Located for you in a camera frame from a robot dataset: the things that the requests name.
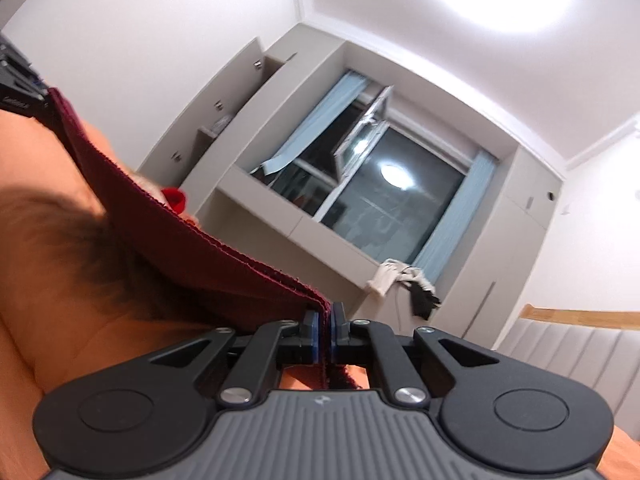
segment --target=silver screw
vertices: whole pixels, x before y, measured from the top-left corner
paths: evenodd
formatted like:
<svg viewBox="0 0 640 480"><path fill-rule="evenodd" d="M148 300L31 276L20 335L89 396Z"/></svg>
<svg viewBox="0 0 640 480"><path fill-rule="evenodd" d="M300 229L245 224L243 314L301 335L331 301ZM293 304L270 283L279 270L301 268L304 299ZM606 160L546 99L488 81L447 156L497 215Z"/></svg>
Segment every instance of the silver screw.
<svg viewBox="0 0 640 480"><path fill-rule="evenodd" d="M399 388L394 393L394 397L405 404L420 404L427 398L427 394L420 388Z"/></svg>
<svg viewBox="0 0 640 480"><path fill-rule="evenodd" d="M227 388L220 393L220 399L228 404L244 404L251 400L251 392L246 388Z"/></svg>

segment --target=cabinet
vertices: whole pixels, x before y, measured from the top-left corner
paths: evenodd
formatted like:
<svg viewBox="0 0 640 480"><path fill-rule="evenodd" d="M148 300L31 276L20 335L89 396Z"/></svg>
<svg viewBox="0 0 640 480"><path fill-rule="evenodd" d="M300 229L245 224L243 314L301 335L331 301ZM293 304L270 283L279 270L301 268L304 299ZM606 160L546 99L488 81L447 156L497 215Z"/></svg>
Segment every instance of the cabinet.
<svg viewBox="0 0 640 480"><path fill-rule="evenodd" d="M516 307L561 181L523 148L432 325L490 348Z"/></svg>

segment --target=white ceiling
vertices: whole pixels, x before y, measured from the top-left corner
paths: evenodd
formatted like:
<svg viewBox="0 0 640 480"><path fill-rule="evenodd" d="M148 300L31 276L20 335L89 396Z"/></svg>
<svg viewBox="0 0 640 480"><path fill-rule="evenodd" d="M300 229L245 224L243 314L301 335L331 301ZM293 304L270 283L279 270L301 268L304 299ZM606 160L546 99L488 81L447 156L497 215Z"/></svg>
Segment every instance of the white ceiling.
<svg viewBox="0 0 640 480"><path fill-rule="evenodd" d="M565 161L640 110L640 0L572 0L557 23L529 34L492 32L440 0L298 2L312 25L473 88L497 122L511 118Z"/></svg>

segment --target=white wall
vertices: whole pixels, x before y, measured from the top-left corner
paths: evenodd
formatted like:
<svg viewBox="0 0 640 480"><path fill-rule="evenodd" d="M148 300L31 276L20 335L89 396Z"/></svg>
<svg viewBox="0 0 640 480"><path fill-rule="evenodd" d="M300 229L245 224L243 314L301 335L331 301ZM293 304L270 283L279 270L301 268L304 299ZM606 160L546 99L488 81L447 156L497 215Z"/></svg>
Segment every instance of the white wall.
<svg viewBox="0 0 640 480"><path fill-rule="evenodd" d="M296 21L293 0L27 0L3 31L137 168L238 50Z"/></svg>
<svg viewBox="0 0 640 480"><path fill-rule="evenodd" d="M640 310L638 131L569 173L538 260L502 335L527 303Z"/></svg>

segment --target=window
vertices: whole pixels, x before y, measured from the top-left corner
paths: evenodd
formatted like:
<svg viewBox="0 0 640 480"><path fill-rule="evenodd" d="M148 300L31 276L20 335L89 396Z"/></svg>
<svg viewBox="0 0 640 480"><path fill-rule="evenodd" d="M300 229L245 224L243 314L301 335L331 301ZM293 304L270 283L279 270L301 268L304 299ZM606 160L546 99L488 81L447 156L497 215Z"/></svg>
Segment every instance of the window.
<svg viewBox="0 0 640 480"><path fill-rule="evenodd" d="M411 262L464 174L385 120L391 87L353 102L269 186L381 262Z"/></svg>

